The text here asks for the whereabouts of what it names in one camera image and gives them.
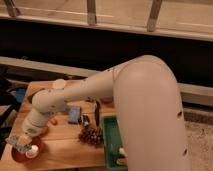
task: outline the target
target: wooden table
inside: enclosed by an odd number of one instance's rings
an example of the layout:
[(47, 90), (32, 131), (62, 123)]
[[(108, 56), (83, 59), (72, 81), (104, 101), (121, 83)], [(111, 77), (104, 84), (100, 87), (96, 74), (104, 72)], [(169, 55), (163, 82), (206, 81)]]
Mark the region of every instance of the wooden table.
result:
[[(24, 101), (13, 125), (10, 135), (19, 135), (21, 124), (32, 108), (27, 97), (41, 88), (50, 88), (52, 82), (32, 82), (29, 84)], [(69, 105), (80, 106), (82, 113), (87, 114), (91, 121), (94, 122), (94, 104), (91, 102), (78, 101), (69, 103)], [(112, 104), (106, 105), (101, 103), (101, 116), (113, 115), (114, 107)], [(87, 144), (82, 144), (78, 140), (78, 134), (81, 131), (79, 125), (68, 124), (68, 116), (65, 114), (57, 115), (58, 125), (53, 126), (48, 123), (49, 131), (42, 137), (45, 144), (40, 156), (29, 163), (18, 164), (11, 157), (11, 146), (6, 145), (1, 163), (10, 163), (16, 165), (21, 170), (49, 170), (62, 168), (84, 168), (104, 166), (103, 148), (95, 148)]]

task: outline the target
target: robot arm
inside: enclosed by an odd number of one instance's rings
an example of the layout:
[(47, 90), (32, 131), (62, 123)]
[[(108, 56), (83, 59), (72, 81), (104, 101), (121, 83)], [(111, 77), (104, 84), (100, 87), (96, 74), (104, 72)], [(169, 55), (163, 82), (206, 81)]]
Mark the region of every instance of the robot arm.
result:
[(177, 82), (159, 58), (144, 56), (61, 90), (43, 90), (32, 101), (23, 131), (37, 136), (68, 101), (114, 96), (130, 171), (190, 171)]

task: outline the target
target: egg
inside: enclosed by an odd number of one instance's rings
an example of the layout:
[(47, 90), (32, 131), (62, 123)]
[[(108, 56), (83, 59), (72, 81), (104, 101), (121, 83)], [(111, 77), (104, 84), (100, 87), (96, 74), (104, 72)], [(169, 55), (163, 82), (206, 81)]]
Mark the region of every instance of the egg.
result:
[(37, 145), (32, 145), (32, 148), (25, 153), (27, 158), (35, 158), (39, 153), (39, 147)]

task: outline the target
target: green tray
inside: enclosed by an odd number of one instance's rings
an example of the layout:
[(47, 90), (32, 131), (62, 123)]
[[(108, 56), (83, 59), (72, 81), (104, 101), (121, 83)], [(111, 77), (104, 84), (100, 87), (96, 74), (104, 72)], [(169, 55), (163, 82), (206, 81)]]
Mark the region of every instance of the green tray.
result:
[(102, 119), (105, 162), (108, 171), (124, 171), (127, 166), (116, 164), (120, 156), (119, 148), (122, 147), (120, 132), (116, 116), (107, 116)]

